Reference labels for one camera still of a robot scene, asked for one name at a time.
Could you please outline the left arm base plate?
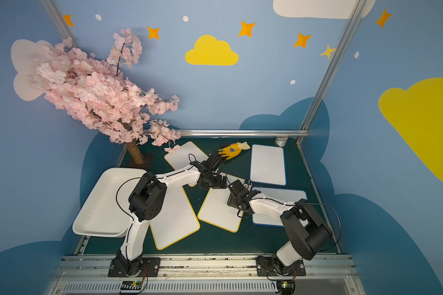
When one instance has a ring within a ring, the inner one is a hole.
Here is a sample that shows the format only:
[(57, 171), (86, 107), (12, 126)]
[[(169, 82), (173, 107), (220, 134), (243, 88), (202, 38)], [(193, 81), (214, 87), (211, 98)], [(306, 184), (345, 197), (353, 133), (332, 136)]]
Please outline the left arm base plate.
[(110, 263), (108, 277), (157, 277), (161, 259), (156, 257), (137, 258), (127, 261), (123, 258), (114, 258)]

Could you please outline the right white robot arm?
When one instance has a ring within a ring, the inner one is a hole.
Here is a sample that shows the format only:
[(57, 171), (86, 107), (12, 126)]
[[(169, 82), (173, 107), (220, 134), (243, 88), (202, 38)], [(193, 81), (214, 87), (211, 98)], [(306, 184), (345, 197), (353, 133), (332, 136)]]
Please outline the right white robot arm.
[(271, 257), (257, 258), (258, 276), (305, 275), (303, 261), (312, 260), (333, 239), (333, 232), (317, 212), (316, 204), (300, 199), (281, 201), (250, 189), (236, 180), (228, 185), (229, 207), (251, 215), (267, 216), (281, 222), (289, 238)]

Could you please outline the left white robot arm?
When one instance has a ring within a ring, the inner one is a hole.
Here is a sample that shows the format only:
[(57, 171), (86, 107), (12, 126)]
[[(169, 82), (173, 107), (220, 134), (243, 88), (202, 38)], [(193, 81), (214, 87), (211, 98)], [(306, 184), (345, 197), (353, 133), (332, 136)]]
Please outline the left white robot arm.
[(225, 189), (227, 177), (218, 171), (229, 156), (221, 149), (214, 150), (208, 159), (191, 159), (186, 167), (155, 175), (145, 173), (139, 178), (128, 198), (131, 221), (124, 243), (110, 263), (109, 277), (139, 277), (145, 270), (143, 244), (152, 219), (160, 214), (166, 194), (184, 185), (197, 184), (201, 189)]

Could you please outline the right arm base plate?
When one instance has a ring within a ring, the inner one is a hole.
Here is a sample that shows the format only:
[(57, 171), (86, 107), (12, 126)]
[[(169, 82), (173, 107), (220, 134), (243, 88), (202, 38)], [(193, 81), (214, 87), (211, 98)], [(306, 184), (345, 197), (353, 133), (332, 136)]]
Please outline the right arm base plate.
[(257, 256), (255, 260), (259, 277), (302, 277), (306, 275), (302, 259), (295, 261), (291, 265), (284, 265), (278, 258), (273, 256)]

